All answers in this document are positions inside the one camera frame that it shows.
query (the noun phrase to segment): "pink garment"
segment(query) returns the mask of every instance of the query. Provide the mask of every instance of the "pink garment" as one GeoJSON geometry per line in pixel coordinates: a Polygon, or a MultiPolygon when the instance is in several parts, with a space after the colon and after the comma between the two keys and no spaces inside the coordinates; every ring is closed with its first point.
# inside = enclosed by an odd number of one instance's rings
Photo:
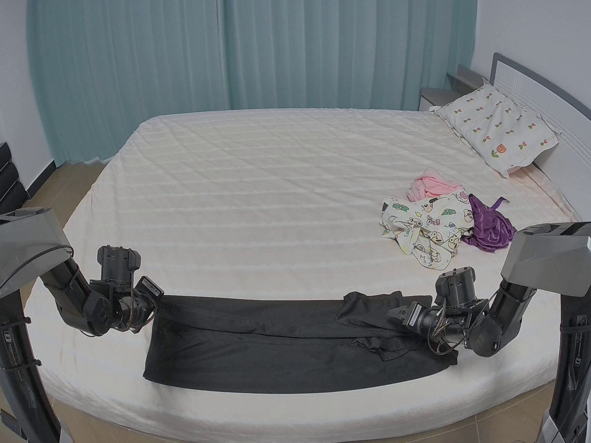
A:
{"type": "Polygon", "coordinates": [[[463,188],[452,181],[446,181],[438,172],[427,169],[424,174],[410,184],[407,197],[411,202],[418,202],[427,197],[438,197],[451,194],[463,188]]]}

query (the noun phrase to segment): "black pants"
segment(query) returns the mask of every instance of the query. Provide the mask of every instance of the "black pants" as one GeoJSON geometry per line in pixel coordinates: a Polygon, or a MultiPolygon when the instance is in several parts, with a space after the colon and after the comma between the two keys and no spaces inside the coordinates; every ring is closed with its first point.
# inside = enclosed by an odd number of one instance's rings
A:
{"type": "Polygon", "coordinates": [[[164,296],[144,378],[188,389],[334,392],[434,374],[457,363],[387,317],[429,296],[400,292],[344,300],[257,301],[164,296]]]}

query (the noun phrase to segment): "nightstand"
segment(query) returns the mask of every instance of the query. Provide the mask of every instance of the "nightstand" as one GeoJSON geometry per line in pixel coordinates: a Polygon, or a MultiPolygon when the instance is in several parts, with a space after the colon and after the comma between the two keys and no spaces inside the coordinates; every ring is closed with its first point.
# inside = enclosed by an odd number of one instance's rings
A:
{"type": "Polygon", "coordinates": [[[459,65],[455,74],[447,73],[450,89],[431,89],[429,87],[421,89],[418,110],[422,112],[433,105],[447,105],[462,95],[482,87],[482,79],[483,77],[477,72],[459,65]]]}

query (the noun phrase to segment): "teal curtain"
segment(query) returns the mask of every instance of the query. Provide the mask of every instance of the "teal curtain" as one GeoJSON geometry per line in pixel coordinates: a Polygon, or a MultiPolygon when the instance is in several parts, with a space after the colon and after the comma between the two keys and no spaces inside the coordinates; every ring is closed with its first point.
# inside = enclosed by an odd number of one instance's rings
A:
{"type": "Polygon", "coordinates": [[[476,0],[29,0],[31,74],[57,164],[108,158],[158,114],[416,110],[469,66],[476,0]]]}

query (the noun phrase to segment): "bed headboard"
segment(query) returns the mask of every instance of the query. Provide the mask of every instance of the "bed headboard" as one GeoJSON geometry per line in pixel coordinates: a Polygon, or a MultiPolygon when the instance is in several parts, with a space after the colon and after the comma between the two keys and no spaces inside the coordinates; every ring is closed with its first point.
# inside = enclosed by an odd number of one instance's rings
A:
{"type": "Polygon", "coordinates": [[[561,130],[560,142],[534,161],[582,220],[591,220],[591,109],[546,78],[495,53],[491,84],[561,130]]]}

